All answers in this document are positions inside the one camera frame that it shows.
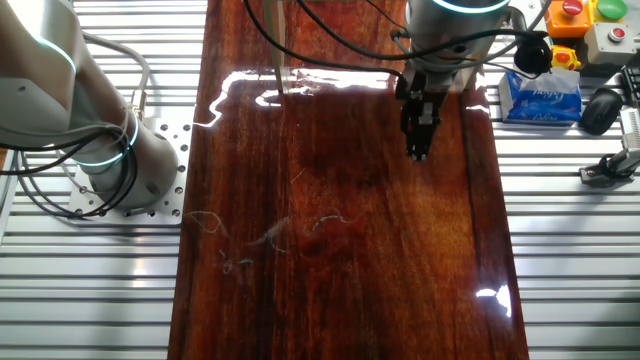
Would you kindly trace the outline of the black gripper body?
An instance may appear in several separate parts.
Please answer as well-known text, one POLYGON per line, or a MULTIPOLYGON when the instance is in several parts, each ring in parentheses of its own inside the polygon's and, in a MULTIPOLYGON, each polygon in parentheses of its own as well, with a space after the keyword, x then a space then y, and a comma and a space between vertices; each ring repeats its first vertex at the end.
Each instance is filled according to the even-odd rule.
POLYGON ((424 73, 415 67, 406 67, 395 88, 395 98, 403 107, 441 106, 448 88, 441 83, 441 73, 424 73))

